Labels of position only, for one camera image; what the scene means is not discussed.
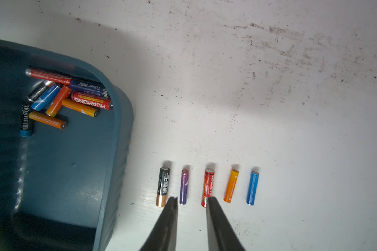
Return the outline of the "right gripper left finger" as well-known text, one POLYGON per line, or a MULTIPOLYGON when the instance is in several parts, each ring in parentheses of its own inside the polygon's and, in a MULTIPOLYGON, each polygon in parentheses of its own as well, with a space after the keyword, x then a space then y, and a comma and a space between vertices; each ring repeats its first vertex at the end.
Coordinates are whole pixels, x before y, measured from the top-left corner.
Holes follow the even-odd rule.
POLYGON ((163 208, 141 251, 175 251, 177 243, 178 199, 171 197, 163 208))

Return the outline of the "orange slim battery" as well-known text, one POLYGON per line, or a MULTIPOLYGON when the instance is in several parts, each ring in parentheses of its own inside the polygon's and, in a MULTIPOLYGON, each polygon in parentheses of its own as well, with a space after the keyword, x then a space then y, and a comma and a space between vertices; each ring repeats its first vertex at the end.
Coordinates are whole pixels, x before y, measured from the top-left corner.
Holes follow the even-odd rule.
POLYGON ((68 123, 63 121, 63 120, 60 120, 60 119, 57 119, 57 118, 54 118, 54 117, 50 117, 46 114, 42 114, 42 113, 39 113, 37 111, 32 111, 29 114, 29 118, 34 120, 34 121, 37 121, 37 122, 46 124, 48 126, 51 126, 51 127, 57 128, 57 129, 61 129, 61 130, 66 129, 67 126, 68 126, 68 123))

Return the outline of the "black orange battery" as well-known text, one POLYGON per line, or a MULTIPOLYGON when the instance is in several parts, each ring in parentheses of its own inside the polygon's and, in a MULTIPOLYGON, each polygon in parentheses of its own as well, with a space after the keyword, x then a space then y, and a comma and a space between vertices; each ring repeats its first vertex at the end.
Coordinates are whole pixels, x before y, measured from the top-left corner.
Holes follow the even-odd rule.
POLYGON ((159 178, 158 178, 158 189, 157 189, 157 199, 156 199, 157 207, 162 208, 167 203, 169 176, 170 176, 170 168, 161 167, 160 172, 159 172, 159 178))

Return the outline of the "teal plastic storage box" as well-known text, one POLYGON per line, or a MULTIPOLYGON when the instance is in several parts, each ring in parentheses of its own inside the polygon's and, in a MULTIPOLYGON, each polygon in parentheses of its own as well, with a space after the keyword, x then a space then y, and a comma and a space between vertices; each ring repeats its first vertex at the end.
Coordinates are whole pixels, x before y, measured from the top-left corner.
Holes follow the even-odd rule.
POLYGON ((0 40, 0 251, 103 251, 113 233, 134 114, 125 93, 87 62, 0 40), (42 68, 101 82, 114 102, 93 118, 62 108, 65 129, 34 122, 22 103, 42 68))

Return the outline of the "light blue slim battery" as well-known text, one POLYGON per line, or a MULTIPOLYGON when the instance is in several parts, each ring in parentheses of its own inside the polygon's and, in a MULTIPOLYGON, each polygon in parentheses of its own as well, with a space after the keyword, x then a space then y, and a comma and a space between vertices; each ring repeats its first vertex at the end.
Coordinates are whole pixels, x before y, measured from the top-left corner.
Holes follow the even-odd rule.
POLYGON ((253 206, 255 203, 256 189, 258 186, 259 173, 253 171, 250 176, 248 194, 247 194, 247 204, 253 206))

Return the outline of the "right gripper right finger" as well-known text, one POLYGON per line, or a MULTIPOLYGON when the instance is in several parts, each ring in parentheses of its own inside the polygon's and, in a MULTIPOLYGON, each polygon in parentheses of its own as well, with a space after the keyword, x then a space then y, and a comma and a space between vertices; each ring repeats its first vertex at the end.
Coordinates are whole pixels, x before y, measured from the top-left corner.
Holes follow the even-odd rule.
POLYGON ((215 197, 208 198, 206 215, 209 251, 245 250, 215 197))

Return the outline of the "purple battery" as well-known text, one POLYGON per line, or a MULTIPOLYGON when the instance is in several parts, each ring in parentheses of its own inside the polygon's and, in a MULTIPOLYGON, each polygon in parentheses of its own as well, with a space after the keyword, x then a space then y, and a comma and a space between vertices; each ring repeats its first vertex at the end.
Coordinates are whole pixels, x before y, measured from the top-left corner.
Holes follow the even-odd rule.
POLYGON ((189 179, 189 170, 183 169, 181 173, 181 188, 179 203, 185 205, 187 203, 187 192, 188 192, 188 179, 189 179))

